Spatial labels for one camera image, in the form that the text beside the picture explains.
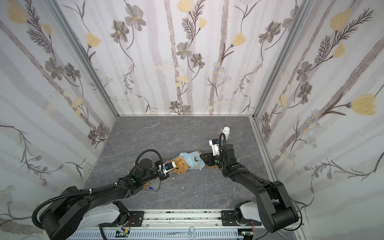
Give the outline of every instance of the scissors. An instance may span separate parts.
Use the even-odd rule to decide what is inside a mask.
[[[182,236],[182,235],[188,235],[189,240],[194,240],[195,239],[195,228],[190,227],[188,232],[171,232],[168,233],[168,235],[174,235],[174,236]]]

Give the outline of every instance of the marble-patterned tabletop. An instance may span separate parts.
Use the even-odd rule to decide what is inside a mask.
[[[248,117],[118,117],[87,188],[110,184],[125,176],[136,157],[145,149],[156,149],[163,161],[180,152],[211,152],[208,141],[218,138],[218,126],[228,126],[228,144],[233,144],[237,161],[250,171],[268,179]],[[142,158],[158,160],[149,152]],[[222,176],[218,169],[187,170],[170,173],[157,191],[142,190],[122,199],[128,209],[224,209],[255,196],[242,185]]]

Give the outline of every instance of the brown plush toy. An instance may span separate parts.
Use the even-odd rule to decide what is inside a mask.
[[[176,168],[172,169],[171,172],[176,172],[178,174],[184,174],[188,169],[192,169],[191,166],[196,166],[194,169],[200,169],[203,167],[209,167],[206,166],[204,161],[200,158],[200,154],[202,154],[200,151],[195,151],[192,153],[185,153],[182,152],[180,153],[180,156],[175,157],[171,161],[167,162],[175,162],[176,163]]]

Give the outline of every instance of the white bottle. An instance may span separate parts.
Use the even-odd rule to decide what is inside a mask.
[[[225,127],[223,129],[223,133],[225,134],[225,141],[228,141],[228,138],[229,138],[229,127]]]

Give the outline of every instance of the floral wallpaper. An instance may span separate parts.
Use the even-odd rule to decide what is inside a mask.
[[[315,1],[256,117],[313,240],[382,239],[382,1]]]
[[[58,0],[119,114],[253,114],[300,0]]]
[[[33,210],[84,187],[115,117],[44,1],[0,6],[0,238],[47,239]]]

